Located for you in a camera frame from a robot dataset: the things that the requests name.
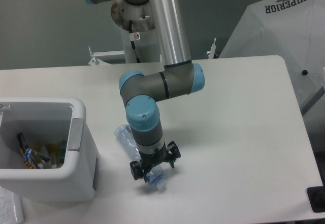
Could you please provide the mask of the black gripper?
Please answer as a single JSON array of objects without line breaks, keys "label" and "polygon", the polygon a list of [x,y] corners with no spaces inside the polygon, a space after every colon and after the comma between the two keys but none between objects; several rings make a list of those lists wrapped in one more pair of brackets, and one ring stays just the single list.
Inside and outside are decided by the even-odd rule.
[{"label": "black gripper", "polygon": [[141,160],[130,162],[131,174],[134,180],[143,179],[148,182],[147,174],[151,169],[162,162],[169,163],[171,168],[175,167],[175,161],[181,157],[178,146],[174,141],[170,142],[167,147],[164,144],[160,149],[154,148],[152,153],[139,151]]}]

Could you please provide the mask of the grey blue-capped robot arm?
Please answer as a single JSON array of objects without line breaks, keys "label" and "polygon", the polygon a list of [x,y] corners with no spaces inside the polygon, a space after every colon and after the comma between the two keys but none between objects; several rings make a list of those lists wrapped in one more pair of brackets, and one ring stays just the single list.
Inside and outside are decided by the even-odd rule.
[{"label": "grey blue-capped robot arm", "polygon": [[140,160],[130,164],[135,180],[146,179],[151,169],[163,162],[174,165],[181,154],[176,143],[165,143],[160,122],[159,101],[203,89],[202,67],[193,63],[183,27],[178,0],[85,0],[90,4],[112,1],[111,17],[126,31],[126,51],[136,63],[144,62],[141,41],[144,33],[156,32],[162,72],[144,75],[131,70],[119,79],[126,118],[131,127]]}]

